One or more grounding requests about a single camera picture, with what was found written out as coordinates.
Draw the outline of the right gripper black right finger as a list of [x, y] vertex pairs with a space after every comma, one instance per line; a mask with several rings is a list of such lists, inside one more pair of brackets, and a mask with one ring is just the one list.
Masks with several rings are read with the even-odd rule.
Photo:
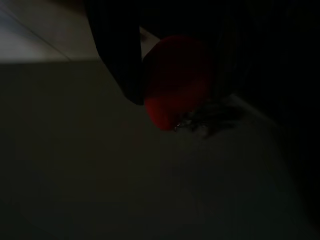
[[283, 0], [227, 0], [214, 97], [222, 99], [241, 84], [279, 20]]

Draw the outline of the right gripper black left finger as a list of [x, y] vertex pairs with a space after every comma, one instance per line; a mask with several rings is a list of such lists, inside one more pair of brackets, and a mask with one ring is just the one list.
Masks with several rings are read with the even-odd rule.
[[123, 95], [143, 105], [138, 0], [86, 0], [96, 50]]

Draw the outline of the key bunch with red tag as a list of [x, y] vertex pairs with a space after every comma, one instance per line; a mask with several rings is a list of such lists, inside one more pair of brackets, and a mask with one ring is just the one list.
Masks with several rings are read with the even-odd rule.
[[232, 129], [244, 111], [216, 78], [210, 48], [183, 35], [160, 40], [144, 57], [143, 101], [152, 123], [162, 131], [203, 131], [209, 138]]

